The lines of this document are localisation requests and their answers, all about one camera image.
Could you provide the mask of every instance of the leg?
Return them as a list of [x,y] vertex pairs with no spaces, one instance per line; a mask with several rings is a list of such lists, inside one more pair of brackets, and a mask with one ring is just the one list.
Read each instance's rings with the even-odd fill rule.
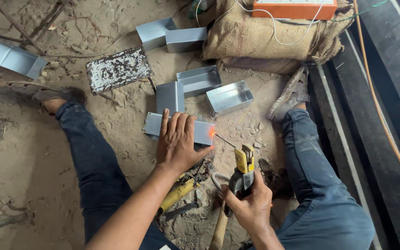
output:
[[308,112],[288,111],[282,130],[286,168],[300,203],[276,232],[282,245],[286,249],[368,249],[374,236],[372,221],[322,153]]
[[[132,195],[115,152],[95,127],[86,108],[65,102],[55,112],[70,144],[73,163],[80,182],[86,243],[107,219]],[[177,249],[153,225],[149,227],[140,249]]]

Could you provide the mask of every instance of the welding rod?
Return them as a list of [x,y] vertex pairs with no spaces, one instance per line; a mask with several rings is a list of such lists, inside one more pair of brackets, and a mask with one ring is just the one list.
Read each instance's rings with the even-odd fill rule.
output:
[[234,144],[232,144],[230,141],[226,140],[225,138],[223,138],[222,136],[220,136],[219,134],[217,134],[217,137],[219,137],[220,139],[224,140],[225,143],[228,143],[229,145],[231,145],[233,148],[236,148],[236,146]]

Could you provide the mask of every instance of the dirt floor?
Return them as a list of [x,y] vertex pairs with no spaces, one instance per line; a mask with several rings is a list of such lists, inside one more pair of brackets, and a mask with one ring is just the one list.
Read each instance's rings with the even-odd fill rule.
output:
[[[44,24],[56,0],[0,0],[13,19],[32,34]],[[74,0],[59,16],[56,30],[47,31],[38,45],[47,54],[93,54],[103,51],[112,42],[138,25],[174,15],[185,1],[179,0]],[[174,17],[179,28],[195,28],[186,8]],[[21,38],[0,13],[0,35]],[[124,38],[119,46],[106,53],[114,54],[141,43],[137,35]],[[34,52],[31,46],[26,49]],[[169,54],[166,46],[148,52],[156,84],[171,82],[175,74],[203,65],[195,58],[200,53]],[[122,107],[90,94],[85,64],[101,58],[47,58],[48,64],[38,83],[47,86],[72,85],[88,94],[87,109],[108,143],[117,152],[121,169],[131,188],[136,190],[153,170],[156,141],[142,134],[147,112],[156,110],[156,100],[148,82],[137,82],[113,90],[112,95]],[[266,119],[266,113],[280,95],[287,78],[264,72],[227,68],[220,72],[223,84],[245,80],[255,96],[246,109],[220,116],[209,115],[205,95],[186,98],[186,112],[202,115],[215,122],[216,132],[236,144],[251,143],[261,138],[256,161],[266,156],[274,172],[284,167],[284,147],[280,127]],[[25,77],[0,67],[0,85],[7,81],[28,81]],[[232,147],[215,140],[216,171],[231,175],[235,167]],[[166,236],[181,249],[206,249],[211,241],[218,210],[213,199],[216,190],[211,180],[203,183],[201,206],[167,222]],[[27,207],[27,221],[0,228],[0,250],[7,249],[82,249],[84,225],[79,204],[78,180],[72,164],[69,144],[54,117],[40,110],[0,102],[0,219],[21,212],[9,205]],[[188,195],[175,206],[194,199]],[[286,214],[297,205],[294,200],[274,201],[273,227],[277,228]],[[228,222],[224,249],[238,249],[248,239],[235,218]]]

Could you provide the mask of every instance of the burlap bag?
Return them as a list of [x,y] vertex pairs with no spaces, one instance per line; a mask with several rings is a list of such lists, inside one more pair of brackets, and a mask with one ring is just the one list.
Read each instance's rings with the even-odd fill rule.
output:
[[[253,0],[241,0],[246,9],[252,9]],[[354,14],[353,5],[347,0],[337,0],[335,20],[342,20]],[[216,19],[235,4],[234,0],[217,0]],[[294,20],[309,23],[308,20]],[[252,57],[264,59],[288,58],[312,60],[323,64],[335,56],[342,45],[339,34],[348,28],[354,19],[343,22],[321,21],[311,26],[304,39],[293,45],[281,45],[273,34],[271,18],[253,18],[249,12],[235,5],[221,17],[208,33],[203,49],[203,59],[225,59]],[[276,34],[280,42],[292,43],[303,37],[308,25],[291,25],[275,21]]]

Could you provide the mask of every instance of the left hand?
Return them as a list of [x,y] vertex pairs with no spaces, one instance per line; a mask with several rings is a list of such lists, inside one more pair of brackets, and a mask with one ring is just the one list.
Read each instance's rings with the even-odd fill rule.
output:
[[167,168],[178,177],[205,157],[214,146],[194,150],[194,121],[197,117],[175,112],[169,120],[164,109],[157,146],[157,166]]

